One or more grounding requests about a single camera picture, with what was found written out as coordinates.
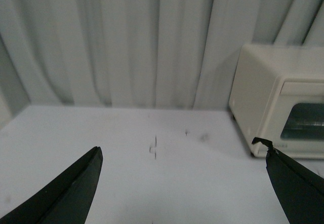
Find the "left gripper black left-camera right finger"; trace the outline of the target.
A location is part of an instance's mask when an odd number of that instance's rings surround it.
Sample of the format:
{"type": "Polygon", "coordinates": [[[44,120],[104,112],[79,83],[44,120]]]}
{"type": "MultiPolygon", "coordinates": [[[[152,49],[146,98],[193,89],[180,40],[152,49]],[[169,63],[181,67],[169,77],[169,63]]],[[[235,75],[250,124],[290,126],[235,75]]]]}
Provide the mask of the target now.
{"type": "Polygon", "coordinates": [[[268,150],[266,170],[289,223],[323,223],[323,178],[273,146],[255,137],[268,150]]]}

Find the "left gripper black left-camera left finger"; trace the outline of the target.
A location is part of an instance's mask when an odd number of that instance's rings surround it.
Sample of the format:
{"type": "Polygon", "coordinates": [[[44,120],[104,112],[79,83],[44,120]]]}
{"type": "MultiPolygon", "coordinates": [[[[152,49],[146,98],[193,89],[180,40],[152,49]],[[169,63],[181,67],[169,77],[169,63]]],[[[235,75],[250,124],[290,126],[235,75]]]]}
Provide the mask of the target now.
{"type": "Polygon", "coordinates": [[[1,218],[1,223],[85,223],[103,163],[95,146],[40,191],[1,218]]]}

